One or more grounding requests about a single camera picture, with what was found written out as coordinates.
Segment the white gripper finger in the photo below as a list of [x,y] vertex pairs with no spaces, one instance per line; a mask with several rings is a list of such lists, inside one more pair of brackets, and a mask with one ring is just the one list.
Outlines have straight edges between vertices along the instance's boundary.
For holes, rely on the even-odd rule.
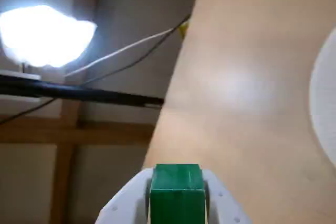
[[240,204],[209,169],[202,170],[208,223],[251,223]]
[[150,223],[150,187],[153,168],[131,178],[100,210],[96,224]]

